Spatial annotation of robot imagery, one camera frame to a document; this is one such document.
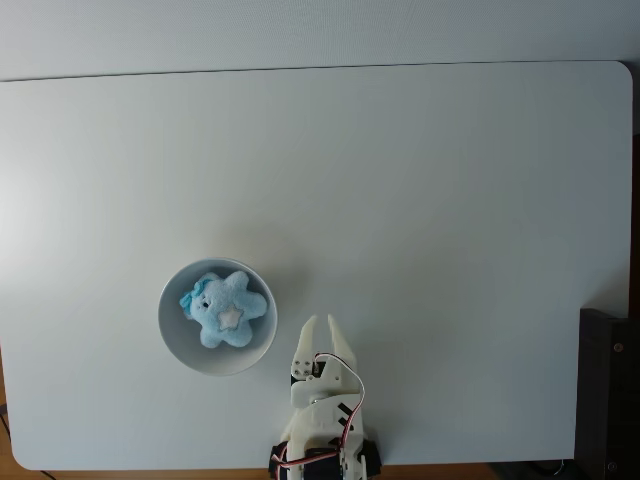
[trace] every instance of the white wall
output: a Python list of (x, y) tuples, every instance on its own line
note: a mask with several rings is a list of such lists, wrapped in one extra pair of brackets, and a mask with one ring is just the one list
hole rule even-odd
[(634, 59), (638, 0), (0, 2), (0, 80)]

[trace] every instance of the white star patch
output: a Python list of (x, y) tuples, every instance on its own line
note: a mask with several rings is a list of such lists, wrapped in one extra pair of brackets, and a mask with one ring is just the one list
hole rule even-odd
[(233, 304), (231, 304), (226, 311), (220, 312), (218, 314), (220, 330), (235, 330), (238, 328), (238, 322), (243, 313), (242, 310), (238, 310)]

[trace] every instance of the wooden floor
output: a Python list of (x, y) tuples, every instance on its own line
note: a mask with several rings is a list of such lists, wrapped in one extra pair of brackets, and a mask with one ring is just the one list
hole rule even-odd
[[(0, 359), (0, 405), (5, 403), (4, 378), (2, 376), (2, 361)], [(269, 478), (265, 469), (246, 470), (166, 470), (166, 471), (135, 471), (135, 472), (50, 472), (58, 480), (89, 480), (89, 479), (171, 479), (171, 480), (266, 480)], [(0, 480), (9, 479), (38, 479), (46, 477), (40, 472), (25, 470), (13, 459), (11, 443), (0, 428)], [(383, 467), (379, 479), (398, 480), (496, 480), (497, 477), (485, 464), (467, 465), (412, 465), (402, 467)]]

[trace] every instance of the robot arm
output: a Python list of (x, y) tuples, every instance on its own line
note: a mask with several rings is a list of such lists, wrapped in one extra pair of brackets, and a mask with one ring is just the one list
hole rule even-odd
[(315, 354), (316, 323), (317, 317), (311, 317), (300, 333), (291, 363), (291, 403), (296, 410), (282, 443), (272, 450), (269, 470), (279, 480), (366, 479), (380, 472), (380, 459), (375, 444), (364, 438), (364, 385), (356, 373), (356, 358), (331, 315), (334, 353)]

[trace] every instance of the white bowl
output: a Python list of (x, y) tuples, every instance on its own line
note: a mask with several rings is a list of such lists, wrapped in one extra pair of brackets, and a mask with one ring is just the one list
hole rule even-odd
[[(225, 342), (216, 348), (204, 347), (200, 343), (201, 326), (185, 317), (180, 298), (207, 272), (226, 278), (238, 270), (249, 275), (249, 291), (260, 293), (267, 300), (267, 313), (249, 320), (253, 338), (246, 347), (235, 348)], [(158, 322), (164, 343), (187, 367), (205, 375), (233, 375), (254, 365), (269, 350), (276, 336), (278, 310), (265, 281), (247, 265), (229, 258), (206, 258), (187, 265), (165, 285), (160, 296)]]

